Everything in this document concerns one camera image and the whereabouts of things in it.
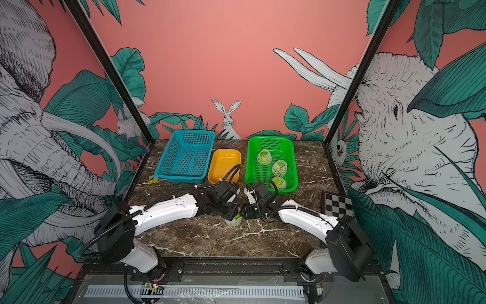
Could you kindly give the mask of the teal plastic basket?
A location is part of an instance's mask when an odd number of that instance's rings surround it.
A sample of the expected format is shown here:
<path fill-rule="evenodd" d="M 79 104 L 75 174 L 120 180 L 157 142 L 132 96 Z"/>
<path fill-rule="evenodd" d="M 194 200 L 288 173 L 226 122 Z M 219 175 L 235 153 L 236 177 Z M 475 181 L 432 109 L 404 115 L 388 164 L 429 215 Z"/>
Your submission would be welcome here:
<path fill-rule="evenodd" d="M 169 182 L 201 184 L 206 177 L 215 133 L 208 130 L 176 130 L 154 172 Z"/>

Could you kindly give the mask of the white foam net sleeve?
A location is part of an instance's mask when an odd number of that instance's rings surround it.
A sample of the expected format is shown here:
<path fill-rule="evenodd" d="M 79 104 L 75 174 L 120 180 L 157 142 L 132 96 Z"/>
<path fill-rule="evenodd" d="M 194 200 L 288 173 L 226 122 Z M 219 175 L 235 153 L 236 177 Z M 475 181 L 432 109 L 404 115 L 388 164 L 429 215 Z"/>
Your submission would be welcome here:
<path fill-rule="evenodd" d="M 272 178 L 272 182 L 277 186 L 278 189 L 287 188 L 287 181 L 283 177 L 275 176 Z"/>

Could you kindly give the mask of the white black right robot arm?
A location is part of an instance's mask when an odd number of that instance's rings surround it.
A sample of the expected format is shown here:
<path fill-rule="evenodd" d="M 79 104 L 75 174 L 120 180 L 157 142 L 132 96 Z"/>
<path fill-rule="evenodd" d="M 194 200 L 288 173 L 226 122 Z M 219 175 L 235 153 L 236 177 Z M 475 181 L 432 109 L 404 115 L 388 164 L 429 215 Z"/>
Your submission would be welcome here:
<path fill-rule="evenodd" d="M 311 251 L 291 272 L 304 282 L 318 282 L 328 273 L 336 272 L 352 282 L 358 282 L 372 261 L 375 247 L 349 215 L 341 218 L 324 215 L 301 206 L 278 194 L 275 184 L 271 192 L 262 182 L 247 184 L 249 202 L 242 216 L 246 219 L 274 220 L 294 225 L 322 241 L 325 248 Z"/>

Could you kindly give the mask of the green custard apple front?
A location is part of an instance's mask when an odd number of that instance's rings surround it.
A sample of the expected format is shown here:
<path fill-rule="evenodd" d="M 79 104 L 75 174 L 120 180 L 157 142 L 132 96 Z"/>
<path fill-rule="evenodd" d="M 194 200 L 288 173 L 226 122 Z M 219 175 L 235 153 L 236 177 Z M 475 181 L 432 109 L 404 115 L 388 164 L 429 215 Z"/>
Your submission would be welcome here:
<path fill-rule="evenodd" d="M 283 179 L 275 180 L 274 184 L 277 186 L 278 189 L 285 189 L 287 187 L 287 183 Z"/>

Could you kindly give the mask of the bright green plastic basket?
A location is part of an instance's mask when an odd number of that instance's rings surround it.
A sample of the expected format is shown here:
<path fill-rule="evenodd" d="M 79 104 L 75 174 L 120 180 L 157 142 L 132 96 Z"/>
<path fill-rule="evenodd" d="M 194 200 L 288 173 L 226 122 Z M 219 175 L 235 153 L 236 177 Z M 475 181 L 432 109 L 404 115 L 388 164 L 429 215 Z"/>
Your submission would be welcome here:
<path fill-rule="evenodd" d="M 269 165 L 261 165 L 256 159 L 258 153 L 263 149 L 269 150 L 272 154 L 272 163 Z M 287 181 L 287 188 L 279 189 L 278 192 L 286 194 L 295 191 L 299 180 L 294 144 L 290 139 L 284 137 L 255 136 L 249 140 L 245 181 L 250 184 L 263 182 L 270 191 L 274 191 L 269 181 L 275 177 L 272 173 L 272 166 L 277 160 L 284 160 L 288 164 L 287 173 L 283 177 Z"/>

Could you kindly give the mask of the yellow plastic tub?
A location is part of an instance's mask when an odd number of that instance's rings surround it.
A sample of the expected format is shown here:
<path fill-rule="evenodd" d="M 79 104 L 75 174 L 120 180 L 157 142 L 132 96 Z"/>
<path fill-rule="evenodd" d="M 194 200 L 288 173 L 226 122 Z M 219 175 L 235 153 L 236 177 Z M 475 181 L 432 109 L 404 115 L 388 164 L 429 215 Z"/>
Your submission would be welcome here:
<path fill-rule="evenodd" d="M 218 149 L 213 154 L 208 180 L 211 184 L 216 184 L 223 179 L 231 168 L 241 164 L 242 155 L 236 149 Z"/>

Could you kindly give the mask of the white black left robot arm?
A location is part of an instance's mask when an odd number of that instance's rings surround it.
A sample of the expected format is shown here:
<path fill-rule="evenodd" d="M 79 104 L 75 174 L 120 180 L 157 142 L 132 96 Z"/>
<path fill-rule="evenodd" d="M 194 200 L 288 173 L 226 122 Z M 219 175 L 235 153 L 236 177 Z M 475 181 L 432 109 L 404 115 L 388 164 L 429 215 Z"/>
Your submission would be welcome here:
<path fill-rule="evenodd" d="M 146 231 L 177 220 L 217 215 L 234 220 L 239 191 L 232 182 L 240 165 L 234 165 L 219 182 L 209 186 L 182 188 L 165 195 L 163 201 L 144 206 L 111 207 L 94 230 L 94 238 L 77 257 L 97 258 L 101 263 L 121 262 L 149 278 L 162 276 L 166 265 L 156 249 L 137 240 Z"/>

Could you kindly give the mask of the white foam net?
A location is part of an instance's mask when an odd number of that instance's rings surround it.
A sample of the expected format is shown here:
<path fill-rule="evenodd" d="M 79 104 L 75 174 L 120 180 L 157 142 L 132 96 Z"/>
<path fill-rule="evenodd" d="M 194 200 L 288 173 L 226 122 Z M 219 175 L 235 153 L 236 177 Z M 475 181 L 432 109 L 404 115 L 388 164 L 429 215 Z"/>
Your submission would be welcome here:
<path fill-rule="evenodd" d="M 269 165 L 272 163 L 272 154 L 269 150 L 263 149 L 258 153 L 256 159 L 261 165 Z"/>
<path fill-rule="evenodd" d="M 272 173 L 277 177 L 284 177 L 287 173 L 288 164 L 284 160 L 277 160 L 272 166 Z"/>
<path fill-rule="evenodd" d="M 239 220 L 235 220 L 235 217 L 232 220 L 225 220 L 226 224 L 230 227 L 239 227 L 242 222 L 242 217 Z"/>

